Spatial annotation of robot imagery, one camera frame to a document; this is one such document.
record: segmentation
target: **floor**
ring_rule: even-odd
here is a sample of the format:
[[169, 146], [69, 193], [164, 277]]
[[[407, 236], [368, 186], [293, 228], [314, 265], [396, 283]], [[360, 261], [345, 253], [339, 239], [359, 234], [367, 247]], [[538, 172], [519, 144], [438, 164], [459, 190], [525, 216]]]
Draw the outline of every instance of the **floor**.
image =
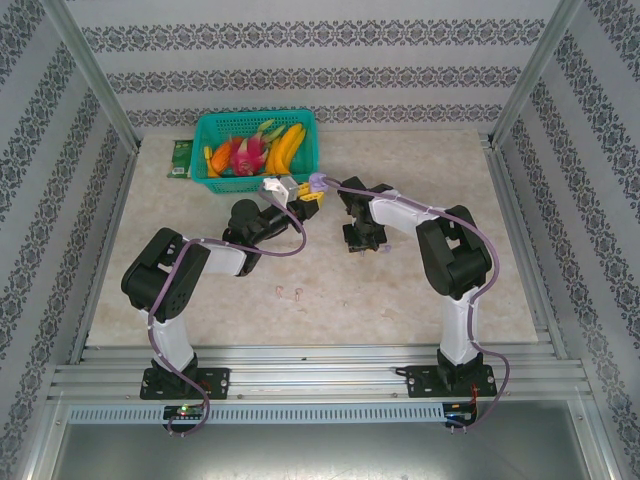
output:
[[[485, 342], [536, 341], [484, 154], [475, 131], [326, 132], [320, 170], [337, 179], [384, 182], [434, 206], [467, 206], [495, 242], [502, 272], [480, 304]], [[170, 227], [188, 238], [219, 236], [242, 194], [214, 195], [191, 180], [167, 179], [173, 139], [145, 137], [87, 341], [146, 345], [145, 320], [120, 291], [127, 267], [155, 232]], [[342, 225], [350, 222], [334, 192], [305, 223], [307, 248], [289, 258], [263, 257], [247, 277], [203, 275], [185, 311], [194, 345], [320, 345], [438, 343], [441, 298], [431, 289], [415, 240], [387, 230], [389, 253], [349, 254]], [[299, 242], [287, 231], [262, 248]], [[277, 285], [284, 298], [276, 296]], [[299, 301], [295, 289], [302, 288]]]

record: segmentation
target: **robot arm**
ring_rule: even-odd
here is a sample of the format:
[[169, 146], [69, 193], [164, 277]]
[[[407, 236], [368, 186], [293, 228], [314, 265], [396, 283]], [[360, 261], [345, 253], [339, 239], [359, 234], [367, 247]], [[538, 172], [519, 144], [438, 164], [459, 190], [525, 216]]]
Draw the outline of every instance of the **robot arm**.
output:
[[[274, 189], [274, 197], [293, 214], [300, 223], [318, 212], [323, 194], [311, 194], [308, 185], [297, 185], [291, 179], [268, 179], [267, 187]], [[248, 199], [240, 200], [231, 209], [228, 228], [223, 240], [230, 244], [255, 248], [259, 243], [284, 232], [289, 225], [297, 228], [283, 209], [271, 205], [260, 210]], [[199, 375], [197, 357], [191, 347], [182, 312], [186, 308], [202, 273], [248, 275], [261, 254], [244, 252], [225, 245], [191, 245], [181, 263], [174, 267], [188, 239], [169, 228], [160, 229], [125, 273], [121, 288], [131, 305], [146, 318], [165, 284], [169, 271], [177, 268], [159, 308], [152, 329], [157, 345], [152, 368], [145, 372], [141, 397], [153, 399], [153, 392], [162, 398], [188, 398], [192, 387], [166, 366], [171, 364], [183, 375], [196, 381]]]
[[[344, 181], [342, 187], [367, 190], [357, 177]], [[486, 274], [491, 270], [491, 256], [471, 231], [424, 209], [407, 205], [400, 201], [402, 195], [392, 187], [381, 184], [370, 191], [384, 193], [385, 198], [339, 192], [347, 213], [354, 217], [352, 224], [343, 227], [345, 242], [350, 252], [377, 250], [386, 242], [385, 226], [418, 240], [427, 279], [443, 296], [438, 373], [447, 388], [453, 390], [482, 365], [482, 354], [469, 339], [467, 319], [469, 301], [486, 282]], [[469, 210], [463, 206], [453, 207], [446, 213], [475, 226]], [[475, 330], [477, 308], [472, 313]]]

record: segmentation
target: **aluminum frame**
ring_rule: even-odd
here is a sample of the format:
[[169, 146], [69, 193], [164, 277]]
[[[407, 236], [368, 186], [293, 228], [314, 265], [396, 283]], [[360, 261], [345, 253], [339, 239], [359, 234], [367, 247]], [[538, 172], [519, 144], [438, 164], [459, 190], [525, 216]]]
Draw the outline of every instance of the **aluminum frame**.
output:
[[491, 132], [493, 146], [501, 145], [504, 138], [509, 134], [509, 130], [518, 118], [529, 93], [538, 82], [544, 67], [553, 56], [553, 50], [558, 46], [558, 43], [560, 43], [560, 39], [581, 4], [581, 0], [559, 1], [551, 19], [549, 19], [547, 28], [542, 32], [542, 37], [538, 41], [533, 54], [522, 71], [522, 75], [520, 75], [520, 78], [516, 82], [513, 92], [509, 95], [496, 121], [496, 125]]
[[140, 139], [65, 0], [42, 0], [42, 6], [107, 113], [120, 139], [129, 150], [137, 148], [140, 145]]
[[[537, 343], [486, 344], [487, 348], [507, 355], [512, 364], [512, 380], [503, 401], [566, 401], [591, 478], [621, 478], [585, 368], [580, 360], [568, 359], [564, 350], [500, 154], [491, 149], [487, 137], [481, 137], [481, 143], [538, 335]], [[124, 207], [125, 196], [126, 193], [119, 201], [119, 215]], [[109, 254], [116, 230], [114, 226], [109, 234]], [[107, 263], [101, 264], [100, 270], [106, 270]], [[91, 312], [95, 309], [98, 291], [92, 295]], [[91, 315], [85, 319], [84, 332], [88, 331], [90, 320]], [[83, 347], [80, 344], [76, 350], [78, 364], [58, 365], [55, 368], [34, 447], [19, 478], [52, 478], [75, 407], [107, 405], [127, 408], [181, 403], [139, 399], [142, 372], [149, 366], [152, 357], [150, 348]], [[195, 349], [201, 366], [224, 366], [232, 370], [229, 398], [220, 404], [358, 404], [372, 408], [390, 404], [398, 407], [430, 402], [440, 404], [442, 399], [439, 398], [409, 398], [404, 378], [394, 372], [396, 367], [406, 365], [435, 364], [436, 350], [437, 345]], [[487, 358], [487, 363], [494, 367], [496, 381], [501, 382], [504, 376], [501, 362]]]
[[104, 283], [104, 277], [107, 274], [107, 267], [109, 266], [109, 260], [111, 259], [111, 253], [113, 246], [116, 242], [116, 234], [118, 233], [118, 227], [120, 226], [120, 220], [122, 219], [122, 213], [124, 212], [124, 206], [126, 199], [129, 196], [129, 188], [131, 187], [131, 181], [133, 180], [133, 172], [135, 171], [136, 164], [138, 163], [138, 147], [134, 147], [133, 151], [129, 155], [127, 160], [127, 171], [125, 172], [122, 188], [118, 194], [115, 204], [115, 215], [109, 225], [109, 231], [105, 239], [105, 246], [103, 249], [104, 254], [100, 256], [98, 260], [98, 268], [96, 270], [96, 280], [93, 282], [91, 291], [89, 292], [89, 299], [87, 300], [87, 308], [85, 309], [84, 316], [80, 321], [80, 328], [78, 329], [78, 340], [73, 345], [71, 351], [71, 357], [69, 363], [78, 364], [82, 359], [82, 352], [84, 345], [89, 335], [89, 329], [91, 328], [91, 322], [93, 316], [96, 313], [98, 307], [98, 300], [100, 298], [100, 291], [102, 290], [102, 284]]

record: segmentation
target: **red fruit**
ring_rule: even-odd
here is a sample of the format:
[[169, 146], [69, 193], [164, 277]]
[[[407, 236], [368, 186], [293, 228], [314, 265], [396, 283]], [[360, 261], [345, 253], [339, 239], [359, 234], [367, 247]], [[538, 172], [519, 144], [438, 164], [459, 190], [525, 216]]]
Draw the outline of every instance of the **red fruit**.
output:
[[262, 133], [258, 132], [249, 139], [244, 139], [236, 147], [235, 138], [231, 148], [231, 168], [235, 175], [246, 177], [255, 175], [262, 168], [267, 157], [265, 155]]

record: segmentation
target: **patterned wallpaper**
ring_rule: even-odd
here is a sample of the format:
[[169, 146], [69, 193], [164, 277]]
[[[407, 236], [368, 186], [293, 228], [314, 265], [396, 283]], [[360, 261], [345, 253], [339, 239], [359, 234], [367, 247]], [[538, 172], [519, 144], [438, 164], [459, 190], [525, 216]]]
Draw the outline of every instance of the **patterned wallpaper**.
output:
[[639, 31], [632, 1], [585, 1], [502, 145], [623, 478], [640, 478]]
[[0, 479], [77, 336], [129, 152], [35, 0], [0, 6]]
[[301, 107], [322, 129], [488, 132], [557, 0], [175, 3], [68, 2], [140, 135]]

